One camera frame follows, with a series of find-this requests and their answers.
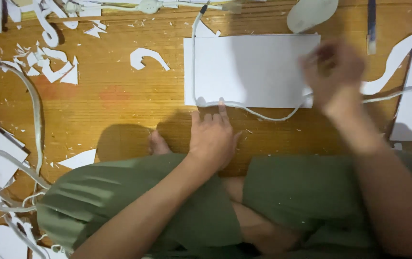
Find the wooden table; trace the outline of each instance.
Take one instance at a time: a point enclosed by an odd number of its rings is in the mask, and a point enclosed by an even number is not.
[[[291,33],[286,17],[296,0],[269,0],[244,4],[241,15],[208,10],[203,22],[222,35]],[[322,39],[345,37],[361,53],[366,53],[367,0],[340,0],[334,16],[308,33],[318,32]],[[42,176],[54,183],[69,169],[51,167],[82,151],[97,148],[96,161],[128,159],[147,155],[148,131],[157,128],[174,152],[188,151],[190,138],[189,112],[196,107],[183,105],[183,38],[191,36],[191,24],[197,8],[164,8],[153,15],[131,12],[104,13],[107,34],[101,39],[84,34],[92,28],[89,21],[80,22],[75,30],[57,24],[62,42],[56,48],[79,61],[79,84],[51,84],[44,76],[31,77],[44,107],[44,164]],[[36,19],[26,19],[17,30],[6,24],[0,34],[0,57],[12,60],[19,43],[42,47],[42,27]],[[368,56],[366,79],[379,78],[385,70],[390,50],[412,34],[412,0],[377,1],[377,54]],[[145,58],[145,68],[130,66],[129,55],[138,47],[161,54],[171,70],[164,71],[154,59]],[[55,60],[53,69],[63,66]],[[386,87],[397,90],[403,85],[408,58]],[[368,104],[366,107],[379,129],[391,131],[398,98]],[[202,112],[215,108],[201,109]],[[282,118],[290,109],[255,109],[273,118]],[[301,109],[284,122],[258,121],[247,112],[228,109],[231,123],[243,135],[236,156],[221,176],[243,176],[251,156],[268,154],[319,154],[346,152],[336,130],[315,109]],[[32,103],[22,81],[13,73],[0,71],[0,125],[26,143],[31,152],[28,160],[36,165]],[[24,173],[7,188],[14,199],[32,194],[34,182]]]

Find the foot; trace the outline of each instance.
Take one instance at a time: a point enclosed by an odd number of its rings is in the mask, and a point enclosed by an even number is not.
[[[150,152],[151,155],[163,155],[172,153],[172,151],[169,149],[168,144],[157,130],[154,130],[148,136],[148,152]]]

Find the right hand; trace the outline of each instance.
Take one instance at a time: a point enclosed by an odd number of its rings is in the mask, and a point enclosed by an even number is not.
[[[313,104],[330,119],[344,118],[361,110],[361,78],[364,59],[345,40],[321,43],[300,58],[306,82],[313,90]],[[327,68],[326,75],[318,65]]]
[[[219,103],[219,113],[206,114],[203,121],[200,120],[198,111],[191,114],[192,136],[188,154],[198,162],[214,168],[214,171],[222,170],[235,155],[241,132],[233,135],[223,102]]]

